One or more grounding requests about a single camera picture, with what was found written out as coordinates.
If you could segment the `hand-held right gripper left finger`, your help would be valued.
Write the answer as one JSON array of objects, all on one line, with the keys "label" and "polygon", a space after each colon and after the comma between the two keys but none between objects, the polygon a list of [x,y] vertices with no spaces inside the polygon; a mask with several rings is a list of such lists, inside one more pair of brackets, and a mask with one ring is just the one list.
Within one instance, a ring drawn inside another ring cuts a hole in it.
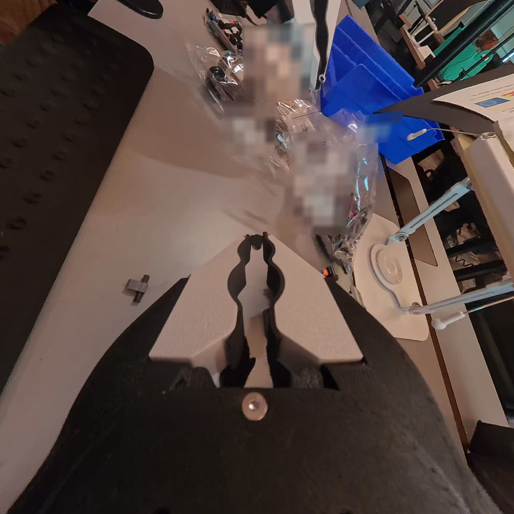
[{"label": "hand-held right gripper left finger", "polygon": [[251,358],[239,295],[250,256],[245,235],[189,276],[149,352],[151,361],[204,368],[222,387],[246,384]]}]

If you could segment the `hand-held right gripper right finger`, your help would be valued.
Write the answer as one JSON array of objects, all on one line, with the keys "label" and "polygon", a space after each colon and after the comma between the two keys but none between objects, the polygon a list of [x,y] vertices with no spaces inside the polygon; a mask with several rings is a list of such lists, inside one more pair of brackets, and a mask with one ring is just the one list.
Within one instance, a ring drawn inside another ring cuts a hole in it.
[{"label": "hand-held right gripper right finger", "polygon": [[269,307],[263,313],[274,387],[323,387],[322,368],[363,361],[330,290],[345,293],[275,236],[262,235]]}]

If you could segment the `grey lego brick black pin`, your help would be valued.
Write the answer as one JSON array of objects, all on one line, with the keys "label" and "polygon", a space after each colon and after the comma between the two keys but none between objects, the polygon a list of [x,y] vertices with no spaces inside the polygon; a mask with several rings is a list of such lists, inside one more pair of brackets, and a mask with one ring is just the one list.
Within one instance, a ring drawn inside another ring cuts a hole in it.
[{"label": "grey lego brick black pin", "polygon": [[143,299],[148,286],[150,276],[145,274],[141,279],[129,279],[124,287],[124,292],[132,296],[132,304],[139,304]]}]

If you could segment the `small lego beam assembly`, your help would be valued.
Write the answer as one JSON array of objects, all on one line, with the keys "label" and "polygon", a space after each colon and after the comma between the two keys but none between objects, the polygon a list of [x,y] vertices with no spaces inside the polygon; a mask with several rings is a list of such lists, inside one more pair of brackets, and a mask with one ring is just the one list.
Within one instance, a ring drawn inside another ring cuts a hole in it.
[{"label": "small lego beam assembly", "polygon": [[207,8],[203,15],[205,27],[220,43],[223,50],[243,54],[242,26],[237,21],[226,21],[216,10]]}]

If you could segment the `white articulated stand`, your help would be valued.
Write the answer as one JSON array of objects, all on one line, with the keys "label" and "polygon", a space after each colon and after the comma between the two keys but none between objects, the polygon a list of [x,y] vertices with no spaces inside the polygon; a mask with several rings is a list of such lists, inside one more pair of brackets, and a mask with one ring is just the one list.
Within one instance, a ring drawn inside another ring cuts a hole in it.
[{"label": "white articulated stand", "polygon": [[457,182],[438,200],[429,205],[427,209],[415,216],[402,228],[398,229],[397,232],[391,235],[385,244],[376,244],[369,251],[369,261],[376,278],[382,286],[393,293],[400,310],[407,314],[414,316],[432,316],[434,313],[449,309],[450,307],[456,307],[492,298],[496,299],[495,301],[490,301],[485,305],[481,305],[473,309],[455,312],[446,318],[432,318],[431,325],[436,330],[443,330],[448,325],[465,318],[466,315],[472,312],[513,299],[513,282],[511,279],[508,279],[507,281],[503,280],[502,282],[492,284],[489,287],[477,289],[473,292],[467,292],[465,294],[428,305],[421,305],[419,303],[407,305],[407,301],[402,299],[402,266],[395,254],[400,243],[407,241],[409,236],[414,234],[414,232],[422,227],[427,221],[433,219],[435,215],[441,213],[454,201],[457,201],[471,190],[472,184],[469,178],[465,178],[460,182]]}]

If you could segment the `black dimpled mat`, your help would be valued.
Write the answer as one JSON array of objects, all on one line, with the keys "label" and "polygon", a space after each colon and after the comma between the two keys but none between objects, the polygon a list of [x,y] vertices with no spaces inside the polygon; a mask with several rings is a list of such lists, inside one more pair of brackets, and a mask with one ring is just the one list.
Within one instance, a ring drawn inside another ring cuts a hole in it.
[{"label": "black dimpled mat", "polygon": [[154,71],[137,42],[54,5],[1,50],[1,389]]}]

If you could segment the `black board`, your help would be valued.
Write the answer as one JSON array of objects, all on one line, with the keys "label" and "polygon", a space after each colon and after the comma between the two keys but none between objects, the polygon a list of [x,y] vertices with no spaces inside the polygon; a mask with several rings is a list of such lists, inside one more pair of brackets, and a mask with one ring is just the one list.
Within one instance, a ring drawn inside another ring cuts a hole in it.
[{"label": "black board", "polygon": [[493,130],[493,121],[483,115],[468,111],[453,104],[435,102],[435,99],[449,93],[458,92],[467,87],[503,78],[510,74],[513,74],[513,64],[506,63],[499,68],[487,71],[483,74],[477,74],[472,78],[456,81],[428,93],[391,104],[376,110],[375,113],[402,112],[405,117],[435,121],[439,124],[453,126],[465,132],[491,132]]}]

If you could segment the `blue plastic bin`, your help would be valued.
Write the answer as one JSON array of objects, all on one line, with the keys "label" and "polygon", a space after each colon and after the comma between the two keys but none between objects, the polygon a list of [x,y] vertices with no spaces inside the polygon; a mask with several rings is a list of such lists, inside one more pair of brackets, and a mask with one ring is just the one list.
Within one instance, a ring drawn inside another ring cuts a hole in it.
[{"label": "blue plastic bin", "polygon": [[[408,74],[361,26],[345,16],[337,25],[321,88],[321,111],[334,117],[342,109],[372,115],[376,110],[422,95]],[[378,151],[399,164],[443,141],[434,121],[403,116]]]}]

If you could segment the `printed paper sheet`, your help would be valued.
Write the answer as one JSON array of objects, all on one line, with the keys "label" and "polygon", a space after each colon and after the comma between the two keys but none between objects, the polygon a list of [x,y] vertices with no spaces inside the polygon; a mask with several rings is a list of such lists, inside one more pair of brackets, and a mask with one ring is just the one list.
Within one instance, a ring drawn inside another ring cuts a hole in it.
[{"label": "printed paper sheet", "polygon": [[432,102],[462,107],[491,121],[513,119],[513,74],[447,93]]}]

